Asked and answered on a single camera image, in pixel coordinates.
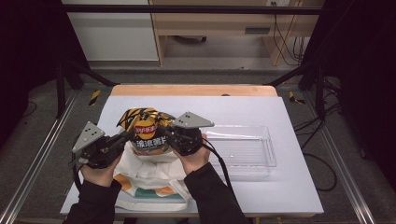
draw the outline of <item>wooden table edge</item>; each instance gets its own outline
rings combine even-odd
[[[122,95],[191,95],[191,96],[277,96],[273,86],[262,85],[117,85],[111,96]]]

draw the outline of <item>aluminum rail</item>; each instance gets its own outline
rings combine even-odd
[[[244,7],[244,6],[180,6],[180,5],[43,5],[42,10],[89,13],[202,13],[202,14],[276,14],[321,15],[332,12],[321,7]]]
[[[68,101],[66,103],[66,109],[60,118],[56,119],[52,125],[47,138],[45,139],[43,145],[38,150],[35,160],[32,162],[29,170],[27,171],[25,177],[23,178],[20,186],[12,197],[11,201],[8,203],[6,209],[0,215],[0,224],[13,223],[17,214],[20,212],[21,207],[26,200],[33,184],[35,183],[41,168],[44,165],[48,155],[50,154],[53,144],[55,143],[70,111],[73,107],[74,102],[78,96],[78,91],[72,91]]]
[[[306,99],[312,114],[316,116],[317,114],[313,103],[314,100],[312,93],[308,94],[306,91],[304,91],[304,98]],[[326,148],[328,149],[329,155],[334,164],[334,168],[337,171],[337,175],[344,186],[346,195],[349,197],[349,200],[352,204],[353,209],[355,210],[359,222],[361,224],[375,224],[375,220],[370,211],[370,208],[368,207],[366,201],[364,201],[364,198],[361,195],[361,191],[359,190],[358,185],[353,179],[352,174],[349,172],[349,169],[347,168],[347,165],[345,164],[340,152],[338,151],[337,146],[332,140],[332,136],[326,125],[324,125],[320,129],[320,132],[322,139],[327,146]]]

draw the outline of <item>white cloth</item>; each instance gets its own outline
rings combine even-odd
[[[114,176],[124,175],[132,187],[124,191],[135,196],[137,189],[170,188],[179,194],[184,203],[131,203],[117,200],[116,206],[134,211],[178,211],[187,207],[191,198],[182,181],[186,176],[180,159],[172,151],[156,156],[137,156],[131,142],[125,144],[125,150],[117,165]]]

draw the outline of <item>black sleeve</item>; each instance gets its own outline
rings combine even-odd
[[[112,224],[115,216],[114,204],[120,189],[121,185],[116,180],[113,180],[110,188],[84,180],[78,196],[78,203],[72,205],[64,224]]]
[[[187,175],[184,182],[197,202],[203,224],[249,223],[237,200],[210,162]]]

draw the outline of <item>robotic hand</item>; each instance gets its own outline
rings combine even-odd
[[[194,154],[202,147],[202,134],[199,128],[213,127],[212,121],[186,112],[171,125],[160,126],[159,131],[165,135],[166,142],[181,156]]]
[[[191,112],[186,112],[170,125],[158,125],[159,133],[165,136],[167,144],[181,156],[195,153],[202,146],[199,128],[212,127],[215,124]],[[134,139],[134,129],[114,136],[105,136],[105,132],[88,122],[77,142],[73,146],[74,155],[78,156],[71,163],[86,164],[92,169],[107,168],[124,150],[125,143]]]
[[[77,142],[73,146],[73,155],[77,162],[86,164],[92,169],[107,168],[124,150],[125,143],[134,136],[134,132],[122,132],[114,136],[105,136],[105,132],[88,121]]]

